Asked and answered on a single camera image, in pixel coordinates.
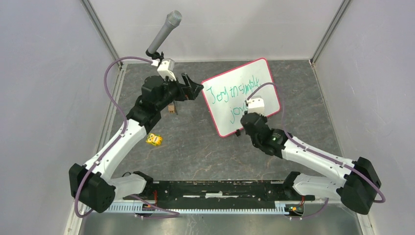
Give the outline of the pink framed whiteboard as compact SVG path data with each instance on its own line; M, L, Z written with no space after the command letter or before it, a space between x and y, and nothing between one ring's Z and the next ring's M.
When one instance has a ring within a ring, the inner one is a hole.
M222 138L242 129L245 100L261 85L273 82L265 58L248 62L201 82L203 96L218 135Z

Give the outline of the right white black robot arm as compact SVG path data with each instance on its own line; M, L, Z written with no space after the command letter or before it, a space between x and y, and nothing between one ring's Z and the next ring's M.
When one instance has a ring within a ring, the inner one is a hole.
M292 134L270 128L267 118L258 113L245 113L240 123L250 136L254 147L267 155L296 162L310 168L320 176L308 176L291 172L283 185L283 195L295 200L300 195L340 200L350 210L367 215L379 200L381 181L372 164L366 158L351 159L314 149Z

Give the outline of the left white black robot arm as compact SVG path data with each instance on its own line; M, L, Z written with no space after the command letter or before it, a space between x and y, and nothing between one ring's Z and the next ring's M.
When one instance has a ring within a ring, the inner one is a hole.
M131 149L150 134L164 108L174 101L195 100L203 90L203 85L193 82L186 73L182 78L182 84L159 75L145 79L141 95L116 134L85 164L74 164L69 169L70 192L76 201L102 213L113 201L132 194L144 200L153 195L148 176L132 173L113 179L112 175Z

